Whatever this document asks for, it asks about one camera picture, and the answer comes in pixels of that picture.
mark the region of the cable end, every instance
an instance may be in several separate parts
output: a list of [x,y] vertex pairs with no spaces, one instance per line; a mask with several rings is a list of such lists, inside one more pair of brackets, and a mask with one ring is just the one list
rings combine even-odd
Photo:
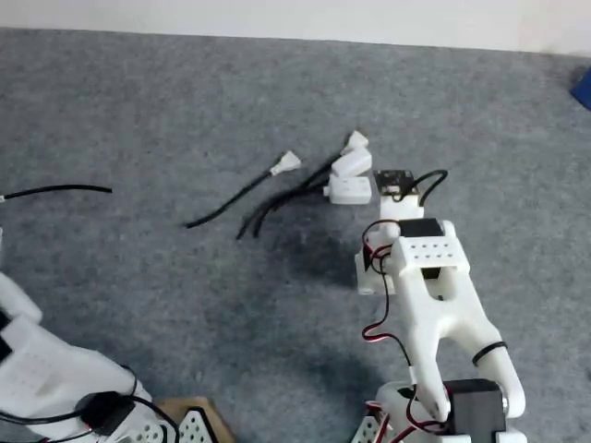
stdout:
[[349,137],[346,146],[341,151],[341,155],[348,154],[354,150],[367,149],[369,146],[369,140],[366,136],[361,134],[359,131],[353,131],[353,134]]
[[286,173],[288,171],[293,171],[295,169],[299,169],[302,166],[302,161],[299,160],[292,151],[288,150],[283,157],[273,166],[269,172],[271,175],[278,175],[281,173]]

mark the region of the blue object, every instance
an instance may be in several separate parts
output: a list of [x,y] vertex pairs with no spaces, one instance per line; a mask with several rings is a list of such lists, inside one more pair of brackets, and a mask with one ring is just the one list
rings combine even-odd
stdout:
[[571,89],[571,94],[585,108],[591,111],[591,69],[581,78],[581,81]]

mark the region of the white wall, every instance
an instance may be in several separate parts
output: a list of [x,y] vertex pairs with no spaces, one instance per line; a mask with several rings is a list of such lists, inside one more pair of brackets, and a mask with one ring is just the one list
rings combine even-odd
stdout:
[[591,0],[0,0],[0,26],[591,55]]

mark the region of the black wire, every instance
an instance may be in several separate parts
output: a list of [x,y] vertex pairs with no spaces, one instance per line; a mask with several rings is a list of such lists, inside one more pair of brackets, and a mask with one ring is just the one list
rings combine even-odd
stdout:
[[395,201],[402,201],[408,194],[411,193],[411,191],[419,184],[424,182],[425,180],[427,180],[430,177],[433,177],[435,175],[439,175],[440,178],[438,178],[433,185],[431,185],[427,191],[425,191],[423,193],[423,195],[421,196],[421,199],[418,201],[418,206],[423,207],[425,206],[425,201],[427,200],[428,195],[433,192],[435,190],[435,188],[437,186],[440,185],[440,183],[445,180],[448,176],[448,172],[444,169],[437,169],[435,171],[431,171],[430,173],[426,173],[424,175],[421,175],[420,177],[418,177],[413,183],[411,183],[410,185],[408,185],[403,192],[401,192],[400,196],[395,200]]
[[129,373],[131,373],[131,375],[133,376],[133,386],[131,387],[131,392],[129,392],[129,395],[135,395],[136,390],[138,389],[138,374],[136,374],[136,371],[134,371],[131,367],[129,367],[128,365],[120,365],[121,367],[123,367],[125,370],[127,370]]
[[[389,256],[390,254],[384,254],[383,256],[380,257],[380,271],[381,271],[381,279],[384,282],[384,292],[386,293],[386,303],[390,302],[390,291],[388,290],[388,281],[386,280],[386,272],[384,272],[384,260]],[[408,356],[408,352],[406,351],[406,348],[404,347],[404,343],[402,342],[402,340],[400,340],[398,338],[398,336],[394,335],[394,334],[388,334],[391,338],[395,339],[396,342],[398,343],[398,345],[400,346],[400,349],[402,350],[403,354],[404,354],[404,360],[406,360],[406,363],[408,364],[408,366],[412,366],[413,364],[410,361],[410,357]]]
[[162,409],[156,406],[153,402],[148,401],[146,399],[142,399],[141,397],[137,397],[135,395],[130,395],[129,399],[143,404],[148,408],[152,409],[157,415],[159,415],[166,423],[168,423],[174,430],[175,430],[175,443],[178,443],[181,437],[181,432],[178,429],[178,425],[176,424],[175,420],[170,418],[167,413],[165,413]]
[[228,201],[226,201],[225,203],[223,203],[220,208],[218,208],[214,212],[209,213],[205,217],[201,217],[198,220],[195,220],[193,222],[187,223],[185,225],[185,227],[187,229],[195,228],[197,226],[201,226],[201,224],[205,224],[205,223],[210,222],[213,219],[219,217],[224,212],[226,212],[226,210],[228,208],[230,208],[230,206],[232,206],[240,198],[242,198],[243,196],[245,196],[246,194],[248,194],[250,191],[252,191],[255,187],[257,187],[258,185],[260,185],[264,180],[266,180],[269,177],[271,177],[271,172],[270,171],[265,171],[263,174],[259,175],[252,182],[250,182],[248,185],[246,185],[242,189],[240,189],[232,198],[230,198]]
[[62,415],[54,415],[52,417],[18,417],[11,413],[0,411],[0,421],[13,423],[15,425],[31,426],[31,425],[50,425],[53,423],[64,422],[72,418],[78,418],[84,413],[84,409],[78,409],[71,413],[64,413]]
[[331,157],[329,157],[327,160],[324,161],[324,163],[319,167],[319,169],[314,171],[310,176],[308,176],[299,185],[297,185],[291,189],[281,191],[281,192],[275,194],[274,196],[271,196],[270,198],[263,201],[260,205],[258,205],[250,213],[250,215],[248,215],[243,220],[242,225],[240,226],[240,230],[238,231],[238,234],[236,235],[236,240],[239,240],[244,236],[244,234],[247,232],[247,229],[250,226],[250,224],[253,221],[255,221],[259,216],[261,216],[262,213],[264,213],[264,215],[262,216],[262,219],[264,219],[269,214],[269,212],[271,212],[271,210],[273,210],[273,211],[278,210],[279,208],[281,208],[282,206],[287,204],[289,201],[291,201],[293,198],[296,198],[299,195],[301,195],[298,191],[303,191],[303,190],[307,189],[308,187],[310,187],[312,185],[312,183],[317,178],[323,176],[324,174],[327,174],[331,170],[332,164],[335,161],[337,161],[340,157],[341,157],[341,152],[337,152],[337,153],[333,154]]
[[[326,186],[326,182],[312,186],[311,188],[313,188],[313,189],[311,192],[316,192],[318,187],[321,187],[321,186]],[[309,189],[311,189],[311,188],[301,188],[300,189],[300,187],[297,186],[295,188],[288,189],[286,191],[281,191],[281,192],[275,194],[274,196],[271,196],[270,198],[267,198],[266,200],[264,200],[242,221],[242,225],[240,226],[240,230],[238,231],[238,234],[236,235],[236,240],[240,240],[244,236],[244,234],[247,232],[247,229],[250,226],[250,224],[253,221],[255,221],[256,219],[259,219],[257,221],[257,226],[259,227],[257,236],[259,236],[260,226],[262,225],[262,220],[264,220],[264,218],[267,217],[269,212],[271,212],[272,210],[279,209],[284,203],[287,203],[288,201],[292,200],[293,198],[306,196],[306,195],[310,194]]]
[[[327,184],[328,184],[328,181],[325,181],[322,183],[318,183],[317,185],[308,187],[306,189],[296,189],[290,193],[290,199],[314,194],[315,192],[318,192],[323,187],[325,187]],[[255,222],[255,225],[253,228],[253,233],[252,233],[255,238],[259,238],[260,229],[262,228],[262,224],[265,222],[265,217],[267,217],[269,212],[272,211],[273,207],[274,206],[272,204],[269,205],[267,208],[265,208],[265,210],[257,218],[257,221]]]
[[41,193],[44,193],[44,192],[71,191],[71,190],[95,191],[95,192],[103,192],[105,194],[113,194],[113,189],[111,189],[110,187],[104,187],[104,186],[93,186],[93,185],[57,185],[57,186],[35,187],[33,189],[27,189],[27,190],[24,190],[24,191],[13,192],[11,194],[6,194],[4,196],[4,200],[10,200],[11,198],[32,196],[33,194],[41,194]]
[[35,440],[35,441],[3,441],[3,440],[0,440],[0,443],[66,443],[67,441],[72,441],[72,440],[76,440],[78,438],[83,438],[85,436],[89,436],[90,434],[92,434],[92,432],[93,431],[90,430],[87,432],[83,432],[82,434],[78,434],[76,436],[59,438],[57,440],[51,440],[50,438],[44,437],[44,438],[41,438],[41,439]]
[[[297,190],[297,189],[306,189],[309,186],[312,186],[312,183],[314,182],[314,180],[316,180],[317,178],[321,177],[324,174],[327,174],[331,168],[332,168],[332,164],[334,162],[336,162],[339,158],[341,157],[341,153],[337,153],[332,155],[332,157],[330,157],[328,160],[326,160],[319,169],[317,169],[314,173],[312,173],[311,176],[309,176],[306,180],[304,180],[302,183],[300,183],[298,186],[296,186],[293,190]],[[284,206],[286,203],[288,203],[292,198],[287,197],[287,198],[281,198],[280,201],[277,202],[277,204],[273,207],[273,211],[278,210],[280,207]]]

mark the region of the white connector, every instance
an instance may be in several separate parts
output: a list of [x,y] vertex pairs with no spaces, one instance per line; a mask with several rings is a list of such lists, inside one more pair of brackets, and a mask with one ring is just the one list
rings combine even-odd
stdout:
[[352,150],[332,164],[337,177],[355,177],[371,169],[371,153],[367,148]]
[[351,134],[351,137],[349,137],[346,146],[341,151],[341,155],[348,154],[353,150],[367,149],[368,146],[368,138],[361,134],[359,131],[353,131],[353,134]]
[[299,160],[299,157],[297,157],[292,151],[288,150],[277,164],[269,170],[269,172],[271,175],[277,175],[299,169],[301,166],[302,161]]
[[334,205],[367,205],[371,200],[371,183],[367,177],[331,175],[324,196]]

